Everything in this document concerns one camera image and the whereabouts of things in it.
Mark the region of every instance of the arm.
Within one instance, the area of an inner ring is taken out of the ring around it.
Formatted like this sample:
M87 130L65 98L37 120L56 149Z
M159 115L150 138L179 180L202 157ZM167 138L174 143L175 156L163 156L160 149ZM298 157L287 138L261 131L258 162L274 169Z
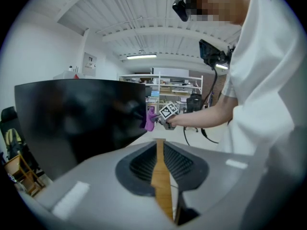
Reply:
M170 117L167 122L172 126L210 128L232 119L233 109L238 105L237 98L221 95L215 106L194 113Z

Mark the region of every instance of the vr headset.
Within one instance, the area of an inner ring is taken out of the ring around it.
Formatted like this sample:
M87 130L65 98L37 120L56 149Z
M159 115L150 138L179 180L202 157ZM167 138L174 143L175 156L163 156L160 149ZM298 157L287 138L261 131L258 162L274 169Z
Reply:
M198 14L196 4L193 4L191 0L186 0L186 3L184 0L175 0L173 3L173 10L184 22L189 20L191 14Z

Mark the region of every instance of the hand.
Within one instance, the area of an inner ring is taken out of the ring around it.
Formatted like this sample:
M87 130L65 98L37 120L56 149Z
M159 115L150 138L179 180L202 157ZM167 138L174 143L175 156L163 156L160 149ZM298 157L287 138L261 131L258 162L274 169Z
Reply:
M176 116L177 115L172 115L171 117L169 117L166 122L168 122L169 124L171 124L172 127L176 127L177 126L177 122L176 122Z

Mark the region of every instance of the black chair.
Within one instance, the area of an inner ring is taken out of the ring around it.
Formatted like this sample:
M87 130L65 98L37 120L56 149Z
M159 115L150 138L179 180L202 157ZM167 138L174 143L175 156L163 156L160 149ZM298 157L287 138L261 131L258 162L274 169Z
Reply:
M0 130L1 130L1 133L2 133L4 140L5 140L6 132L8 130L12 129L12 128L14 128L17 131L17 133L18 133L18 135L21 139L21 151L20 152L21 152L24 160L30 166L30 168L34 171L34 173L36 173L36 171L39 171L40 168L38 166L38 163L34 159L32 153L29 151L27 144L25 143L24 135L21 131L21 127L20 127L20 124L19 124L17 113L16 113L15 108L13 106L5 108L1 112ZM44 174L44 172L39 172L39 173L36 173L36 174L39 177L42 174Z
M187 98L187 108L183 109L183 113L193 113L202 109L203 99L201 98L201 94L193 93L189 98Z

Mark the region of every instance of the screen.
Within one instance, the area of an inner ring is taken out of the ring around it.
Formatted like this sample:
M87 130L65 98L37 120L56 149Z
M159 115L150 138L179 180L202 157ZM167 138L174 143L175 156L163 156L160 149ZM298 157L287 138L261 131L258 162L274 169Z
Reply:
M25 141L52 180L146 132L144 84L88 79L34 82L15 86L15 102Z
M153 91L152 87L146 87L146 88L145 88L145 96L146 96L146 97L151 96L152 91Z
M202 59L206 59L212 55L219 55L221 52L216 47L214 47L213 45L207 43L202 39L199 41L199 45L200 45L200 53Z
M160 92L159 91L152 91L152 97L159 97L160 96Z

